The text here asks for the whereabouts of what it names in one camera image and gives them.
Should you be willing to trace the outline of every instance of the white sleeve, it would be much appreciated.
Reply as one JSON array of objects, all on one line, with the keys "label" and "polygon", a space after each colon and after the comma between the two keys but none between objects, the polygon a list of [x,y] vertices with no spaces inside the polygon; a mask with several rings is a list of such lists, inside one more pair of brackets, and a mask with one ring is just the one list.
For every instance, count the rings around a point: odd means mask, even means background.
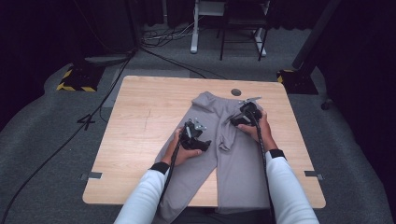
[{"label": "white sleeve", "polygon": [[265,153],[267,176],[277,224],[319,223],[294,172],[284,157]]},{"label": "white sleeve", "polygon": [[168,174],[169,169],[165,175],[157,170],[147,170],[121,208],[114,223],[151,223]]}]

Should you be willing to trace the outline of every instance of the chair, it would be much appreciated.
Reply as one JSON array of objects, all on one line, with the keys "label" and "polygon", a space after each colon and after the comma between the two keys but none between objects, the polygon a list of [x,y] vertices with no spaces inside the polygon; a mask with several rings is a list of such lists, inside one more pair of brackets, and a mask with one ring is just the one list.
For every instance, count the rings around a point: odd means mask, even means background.
[{"label": "chair", "polygon": [[255,30],[252,39],[255,39],[255,36],[260,28],[265,30],[264,37],[258,38],[260,41],[258,43],[262,43],[262,47],[260,49],[259,61],[262,59],[262,51],[264,49],[265,39],[267,37],[267,33],[269,30],[269,25],[266,19],[265,12],[263,10],[263,5],[268,2],[267,0],[227,0],[224,4],[224,14],[223,14],[223,24],[221,27],[222,30],[222,39],[221,39],[221,54],[220,60],[222,60],[223,51],[224,51],[224,43],[252,43],[252,41],[235,41],[235,40],[226,40],[225,34],[228,30]]}]

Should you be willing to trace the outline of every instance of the person's hand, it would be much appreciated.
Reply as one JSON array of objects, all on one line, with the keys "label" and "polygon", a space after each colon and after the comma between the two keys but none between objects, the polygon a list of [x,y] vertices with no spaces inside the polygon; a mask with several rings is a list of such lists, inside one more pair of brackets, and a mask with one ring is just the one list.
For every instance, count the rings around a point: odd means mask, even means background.
[{"label": "person's hand", "polygon": [[[277,148],[273,136],[271,135],[270,124],[267,120],[267,112],[261,110],[262,118],[259,121],[260,128],[262,130],[262,142],[264,143],[264,149],[266,151]],[[249,134],[256,142],[259,142],[259,136],[257,135],[257,128],[255,126],[249,126],[246,124],[239,124],[238,128],[243,132]]]},{"label": "person's hand", "polygon": [[[177,144],[177,141],[180,137],[180,132],[183,130],[183,127],[179,127],[175,130],[175,135],[174,139],[169,143],[168,149],[166,149],[165,155],[163,156],[163,159],[161,161],[167,163],[168,165],[171,164],[171,158],[173,155],[173,152],[175,151],[175,147]],[[180,165],[183,163],[186,159],[191,158],[191,157],[196,157],[202,154],[201,149],[193,149],[193,150],[187,150],[185,149],[182,145],[180,145],[175,161],[175,166]]]}]

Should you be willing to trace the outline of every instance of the gray floor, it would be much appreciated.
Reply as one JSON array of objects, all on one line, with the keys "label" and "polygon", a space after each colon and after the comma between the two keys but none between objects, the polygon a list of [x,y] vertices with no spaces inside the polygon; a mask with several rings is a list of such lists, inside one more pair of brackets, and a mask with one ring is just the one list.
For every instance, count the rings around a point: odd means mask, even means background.
[{"label": "gray floor", "polygon": [[[193,65],[208,78],[276,81],[276,71],[291,68],[309,30],[272,30],[266,43],[267,57],[257,62],[253,45],[226,46],[219,61],[220,40],[216,30],[200,33],[197,54],[190,54],[191,37],[149,49],[164,57]],[[55,152],[105,97],[119,65],[108,67],[98,92],[56,91],[69,64],[46,82],[46,93],[20,111],[0,132],[0,213],[33,171]],[[127,69],[180,70],[173,64],[138,51]],[[190,77],[200,78],[190,72]],[[304,141],[320,181],[327,205],[316,210],[320,223],[392,223],[383,186],[364,158],[345,120],[333,105],[323,111],[326,100],[323,77],[312,78],[319,95],[289,95]],[[111,107],[102,109],[107,120]],[[120,205],[85,204],[81,197],[88,173],[100,146],[106,123],[97,113],[88,131],[80,131],[25,186],[9,210],[6,223],[112,223]]]}]

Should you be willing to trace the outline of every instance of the white desk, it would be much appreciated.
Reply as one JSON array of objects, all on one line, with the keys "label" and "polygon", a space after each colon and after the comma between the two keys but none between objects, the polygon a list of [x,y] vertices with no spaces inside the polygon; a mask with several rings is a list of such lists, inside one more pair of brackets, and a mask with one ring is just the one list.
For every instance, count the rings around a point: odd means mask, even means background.
[{"label": "white desk", "polygon": [[[195,0],[194,8],[194,28],[192,31],[191,49],[190,52],[195,54],[198,52],[198,33],[199,33],[199,16],[222,16],[224,13],[224,2],[207,2],[201,0]],[[254,36],[254,40],[257,45],[257,49],[262,48],[262,29],[259,29]],[[262,50],[262,56],[267,55],[265,49]]]}]

